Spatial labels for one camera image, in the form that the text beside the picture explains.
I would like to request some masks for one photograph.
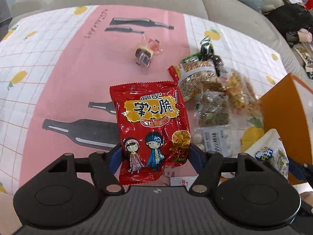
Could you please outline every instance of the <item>cartoon girl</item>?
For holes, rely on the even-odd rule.
[[[128,170],[131,174],[134,171],[139,173],[139,170],[144,167],[138,155],[139,143],[135,138],[127,138],[123,140],[126,155],[129,157],[130,169]]]

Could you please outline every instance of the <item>black bag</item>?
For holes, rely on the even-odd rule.
[[[313,16],[299,4],[285,4],[271,11],[267,18],[286,39],[288,32],[297,32],[301,28],[313,33]]]

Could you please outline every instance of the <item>red noodle snack packet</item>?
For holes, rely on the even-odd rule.
[[[187,161],[190,129],[184,100],[171,81],[110,87],[124,152],[121,184],[157,180],[165,165]]]

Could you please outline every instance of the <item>checkered pattern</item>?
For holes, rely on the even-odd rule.
[[[216,30],[221,38],[212,40],[214,53],[221,57],[225,66],[239,71],[250,79],[257,97],[263,96],[274,86],[266,76],[277,83],[287,75],[280,55],[259,41],[209,20],[191,15],[184,15],[184,17],[190,53],[195,54],[200,51],[200,41],[205,37],[205,31]],[[238,117],[231,119],[233,124],[230,127],[229,141],[232,142],[231,150],[236,156],[240,148],[240,139],[252,124],[247,121],[248,119]]]
[[[21,19],[0,42],[0,182],[9,194],[18,189],[24,143],[39,96],[62,51],[96,7],[87,6],[80,15],[74,14],[76,8],[66,8]],[[8,91],[20,71],[27,75]]]

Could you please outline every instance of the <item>beige couch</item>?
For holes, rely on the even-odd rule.
[[[280,53],[287,72],[297,75],[313,88],[313,81],[307,77],[287,42],[272,23],[237,0],[17,0],[12,7],[11,25],[25,16],[41,11],[98,4],[154,7],[194,15],[229,26],[276,50]],[[265,0],[264,5],[274,5],[276,8],[283,5],[283,1]]]

